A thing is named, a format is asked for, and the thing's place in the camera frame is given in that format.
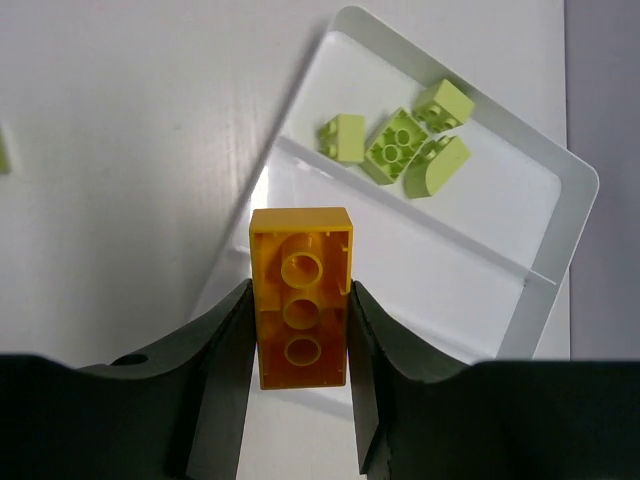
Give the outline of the orange lego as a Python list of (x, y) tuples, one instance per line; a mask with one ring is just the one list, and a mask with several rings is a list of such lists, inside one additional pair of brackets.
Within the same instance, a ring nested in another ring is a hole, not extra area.
[(253, 211), (249, 245), (262, 389), (345, 384), (353, 233), (343, 207)]

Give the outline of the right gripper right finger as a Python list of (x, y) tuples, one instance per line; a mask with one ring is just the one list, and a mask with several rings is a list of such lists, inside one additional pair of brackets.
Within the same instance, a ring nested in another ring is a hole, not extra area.
[(447, 437), (436, 386), (468, 365), (403, 326), (359, 281), (349, 295), (348, 349), (360, 473), (420, 477)]

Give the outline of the pale green lego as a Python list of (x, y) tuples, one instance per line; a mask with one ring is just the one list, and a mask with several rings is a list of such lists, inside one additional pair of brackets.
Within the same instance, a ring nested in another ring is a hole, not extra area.
[(409, 199), (433, 196), (446, 181), (449, 167), (445, 161), (451, 157), (449, 144), (458, 147), (457, 136), (443, 136), (426, 142), (415, 154), (404, 175), (404, 191)]

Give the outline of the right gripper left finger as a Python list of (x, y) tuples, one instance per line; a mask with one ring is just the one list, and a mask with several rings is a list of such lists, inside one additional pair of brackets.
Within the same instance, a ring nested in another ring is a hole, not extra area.
[(217, 305), (109, 365), (82, 368), (97, 403), (77, 479), (233, 479), (256, 340), (242, 281)]

